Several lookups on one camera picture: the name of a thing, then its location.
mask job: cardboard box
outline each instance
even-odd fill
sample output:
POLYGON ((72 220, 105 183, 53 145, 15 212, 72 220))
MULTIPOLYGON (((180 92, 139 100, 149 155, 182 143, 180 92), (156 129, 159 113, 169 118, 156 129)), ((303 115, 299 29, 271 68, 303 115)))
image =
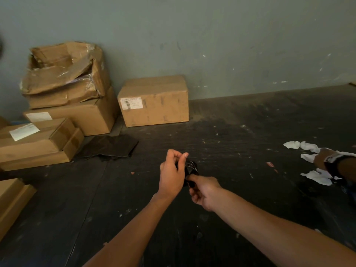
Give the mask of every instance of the cardboard box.
POLYGON ((110 133, 118 116, 119 106, 112 87, 103 98, 85 102, 28 110, 24 116, 31 122, 68 117, 85 136, 110 133))
POLYGON ((0 216, 24 187, 20 179, 0 181, 0 216))
POLYGON ((183 76, 127 80, 118 101, 127 127, 189 121, 183 76))
POLYGON ((70 162, 74 155, 77 153, 83 140, 84 135, 81 130, 77 128, 72 137, 63 147, 62 151, 46 154, 43 156, 29 157, 0 163, 0 169, 2 169, 3 171, 9 171, 70 162))
POLYGON ((36 193, 36 189, 31 185, 25 185, 18 193, 16 198, 10 203, 10 206, 5 210, 0 217, 0 241, 11 228, 22 209, 26 206, 32 196, 36 193))
POLYGON ((30 51, 28 71, 20 84, 30 108, 103 97, 110 87, 103 51, 95 44, 66 42, 30 51))
POLYGON ((68 118, 33 123, 39 131, 18 141, 9 133, 24 125, 6 126, 0 130, 0 163, 56 153, 63 149, 75 131, 68 118))
POLYGON ((0 116, 0 129, 9 125, 10 123, 0 116))

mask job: arm with watch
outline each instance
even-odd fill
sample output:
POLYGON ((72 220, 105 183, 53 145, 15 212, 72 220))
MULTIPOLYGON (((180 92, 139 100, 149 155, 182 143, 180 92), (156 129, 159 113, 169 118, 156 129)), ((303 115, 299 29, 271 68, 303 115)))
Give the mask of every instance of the arm with watch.
POLYGON ((333 177, 337 176, 356 183, 356 157, 354 156, 322 148, 315 157, 314 164, 319 169, 327 170, 333 177))

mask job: gray wall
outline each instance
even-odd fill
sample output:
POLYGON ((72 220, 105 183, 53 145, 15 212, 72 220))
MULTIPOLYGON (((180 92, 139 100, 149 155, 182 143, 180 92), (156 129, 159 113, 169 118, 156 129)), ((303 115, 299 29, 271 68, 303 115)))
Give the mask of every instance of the gray wall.
POLYGON ((94 42, 113 85, 184 74, 190 99, 356 79, 356 0, 0 0, 0 114, 27 108, 29 48, 94 42))

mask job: black object in hand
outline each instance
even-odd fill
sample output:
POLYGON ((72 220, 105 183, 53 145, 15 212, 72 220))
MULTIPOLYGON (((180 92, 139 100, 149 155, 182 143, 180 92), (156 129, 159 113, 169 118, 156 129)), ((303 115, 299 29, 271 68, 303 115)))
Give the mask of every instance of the black object in hand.
POLYGON ((191 174, 199 175, 197 164, 195 162, 193 162, 193 161, 187 160, 185 162, 184 173, 185 173, 185 176, 184 176, 184 184, 183 184, 183 186, 185 187, 185 186, 188 185, 191 188, 195 187, 195 183, 193 181, 188 181, 185 178, 188 175, 191 175, 191 174))

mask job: white label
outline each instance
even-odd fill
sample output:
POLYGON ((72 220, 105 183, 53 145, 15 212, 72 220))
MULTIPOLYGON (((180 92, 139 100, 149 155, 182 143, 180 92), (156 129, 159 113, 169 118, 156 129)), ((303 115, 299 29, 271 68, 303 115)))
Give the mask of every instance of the white label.
POLYGON ((36 132, 38 132, 39 129, 32 123, 29 123, 28 125, 21 126, 15 130, 10 131, 10 134, 14 141, 18 141, 20 139, 26 138, 29 135, 32 135, 36 132))
POLYGON ((144 108, 141 98, 121 98, 121 106, 123 110, 134 110, 135 108, 144 108))
POLYGON ((31 122, 52 120, 48 112, 26 113, 26 116, 31 122))

